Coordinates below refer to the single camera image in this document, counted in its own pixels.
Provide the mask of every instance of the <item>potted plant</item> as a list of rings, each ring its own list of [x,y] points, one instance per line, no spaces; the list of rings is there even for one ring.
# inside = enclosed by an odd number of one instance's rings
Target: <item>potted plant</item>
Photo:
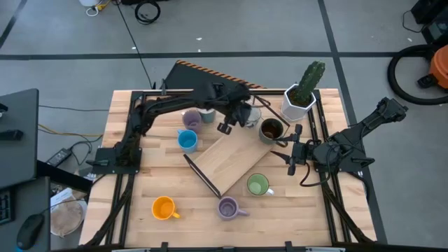
[[[315,61],[303,73],[299,84],[293,84],[283,94],[281,112],[290,121],[302,119],[316,103],[313,90],[322,78],[325,63]]]

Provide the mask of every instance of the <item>orange mug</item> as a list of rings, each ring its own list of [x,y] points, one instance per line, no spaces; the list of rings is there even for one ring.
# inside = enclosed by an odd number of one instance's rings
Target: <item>orange mug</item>
[[[171,216],[180,218],[181,216],[176,213],[176,205],[172,198],[167,196],[161,196],[153,202],[153,215],[158,220],[167,220]]]

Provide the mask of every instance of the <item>keyboard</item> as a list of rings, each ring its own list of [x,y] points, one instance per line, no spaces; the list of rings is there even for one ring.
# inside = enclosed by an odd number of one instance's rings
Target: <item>keyboard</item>
[[[0,225],[14,221],[12,200],[10,190],[0,191]]]

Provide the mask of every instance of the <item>concrete floor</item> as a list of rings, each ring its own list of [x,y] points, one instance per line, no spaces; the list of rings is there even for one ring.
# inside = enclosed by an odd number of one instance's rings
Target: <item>concrete floor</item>
[[[135,20],[131,7],[121,9],[140,53],[146,53],[143,63],[152,81],[160,83],[175,61],[184,59],[265,87],[287,88],[300,79],[310,62],[323,60],[327,71],[319,87],[348,91],[344,93],[346,111],[354,112],[351,120],[354,116],[361,120],[382,97],[395,97],[386,80],[390,58],[381,53],[424,43],[420,34],[401,27],[403,12],[415,2],[170,0],[160,2],[160,19],[148,26]],[[325,9],[328,20],[322,16]],[[8,29],[15,13],[17,19]],[[407,17],[408,25],[417,28],[412,16]],[[334,40],[328,39],[328,28]],[[107,109],[113,90],[150,87],[116,6],[88,17],[77,0],[6,0],[0,3],[2,32],[0,95],[38,88],[41,104]],[[198,50],[223,54],[201,57]],[[226,57],[228,52],[269,53]],[[339,59],[337,52],[379,54]],[[22,60],[11,60],[8,55]],[[398,65],[398,81],[413,94],[440,96],[437,90],[422,91],[415,86],[427,69],[422,59],[404,59]],[[387,241],[448,248],[448,157],[443,151],[447,106],[416,106],[398,100],[409,107],[407,118],[365,138],[367,154],[376,159],[370,171]],[[39,122],[53,129],[90,134],[102,133],[107,117],[104,112],[47,108],[39,113]],[[76,141],[76,137],[39,132],[38,158],[47,160]],[[77,151],[82,155],[86,150],[80,146]],[[70,159],[61,168],[74,172],[78,166]],[[76,246],[79,231],[65,239],[52,237],[52,249]]]

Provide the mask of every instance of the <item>computer mouse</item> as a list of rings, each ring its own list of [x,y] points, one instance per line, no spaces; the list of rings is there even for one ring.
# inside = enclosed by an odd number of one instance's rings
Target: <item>computer mouse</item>
[[[17,233],[17,247],[22,250],[27,250],[36,242],[37,235],[42,228],[43,214],[30,215],[20,227]]]

